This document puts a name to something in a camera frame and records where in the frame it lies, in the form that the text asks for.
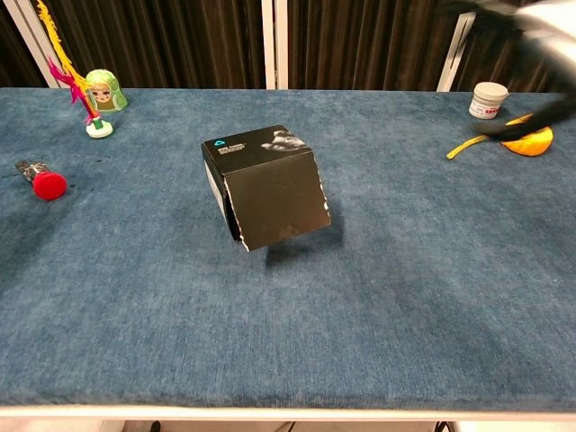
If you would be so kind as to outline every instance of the black box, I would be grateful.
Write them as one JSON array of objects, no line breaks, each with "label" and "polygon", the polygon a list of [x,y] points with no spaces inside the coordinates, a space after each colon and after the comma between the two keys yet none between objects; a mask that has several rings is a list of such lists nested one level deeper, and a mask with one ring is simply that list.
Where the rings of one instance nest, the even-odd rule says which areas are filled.
[{"label": "black box", "polygon": [[230,233],[247,250],[330,224],[312,149],[284,126],[205,141],[202,154]]}]

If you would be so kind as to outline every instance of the yellow plastic piece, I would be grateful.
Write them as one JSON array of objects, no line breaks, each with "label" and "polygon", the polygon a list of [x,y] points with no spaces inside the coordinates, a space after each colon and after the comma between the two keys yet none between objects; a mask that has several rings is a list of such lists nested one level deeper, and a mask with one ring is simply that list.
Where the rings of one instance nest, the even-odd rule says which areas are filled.
[{"label": "yellow plastic piece", "polygon": [[448,159],[454,159],[455,156],[460,153],[462,150],[469,148],[471,145],[476,144],[478,142],[482,142],[486,140],[488,137],[486,135],[478,135],[472,139],[468,139],[464,144],[460,144],[454,150],[446,155]]},{"label": "yellow plastic piece", "polygon": [[[507,124],[516,124],[525,121],[532,114],[527,114],[512,121],[509,121]],[[543,154],[545,151],[548,150],[550,145],[552,144],[552,139],[554,135],[552,134],[552,129],[549,127],[545,127],[541,130],[538,130],[534,133],[530,133],[521,139],[516,141],[502,141],[504,147],[508,150],[513,151],[514,153],[518,153],[519,155],[524,156],[538,156]],[[458,153],[462,150],[467,149],[472,144],[476,144],[478,142],[482,142],[486,140],[488,137],[486,135],[479,135],[472,139],[468,139],[464,144],[456,147],[450,153],[446,155],[448,159],[453,159]]]}]

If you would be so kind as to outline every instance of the floor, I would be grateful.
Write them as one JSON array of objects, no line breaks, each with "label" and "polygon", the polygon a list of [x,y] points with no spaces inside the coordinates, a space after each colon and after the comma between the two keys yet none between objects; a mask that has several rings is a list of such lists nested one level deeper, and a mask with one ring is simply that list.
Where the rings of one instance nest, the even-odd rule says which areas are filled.
[{"label": "floor", "polygon": [[[163,422],[161,432],[432,432],[432,422],[318,423],[298,422]],[[149,421],[127,421],[123,432],[149,432]]]},{"label": "floor", "polygon": [[[0,432],[149,432],[151,421],[0,418]],[[432,422],[210,422],[167,421],[160,432],[433,432]],[[461,422],[455,432],[576,432],[576,423]]]}]

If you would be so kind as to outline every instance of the white table trim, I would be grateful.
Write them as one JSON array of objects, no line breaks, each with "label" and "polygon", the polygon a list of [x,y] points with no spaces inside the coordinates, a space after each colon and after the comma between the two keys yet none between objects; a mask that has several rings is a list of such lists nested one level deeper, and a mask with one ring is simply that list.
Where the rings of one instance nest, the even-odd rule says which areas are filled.
[{"label": "white table trim", "polygon": [[0,407],[0,418],[187,421],[576,421],[576,412],[444,411],[396,409],[184,408],[131,405]]}]

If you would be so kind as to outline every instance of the red cap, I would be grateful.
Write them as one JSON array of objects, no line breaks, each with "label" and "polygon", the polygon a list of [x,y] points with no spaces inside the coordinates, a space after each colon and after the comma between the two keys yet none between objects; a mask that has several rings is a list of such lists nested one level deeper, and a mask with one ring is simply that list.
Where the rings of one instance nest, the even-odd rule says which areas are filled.
[{"label": "red cap", "polygon": [[42,200],[55,200],[66,191],[66,178],[58,173],[39,173],[34,177],[32,189]]}]

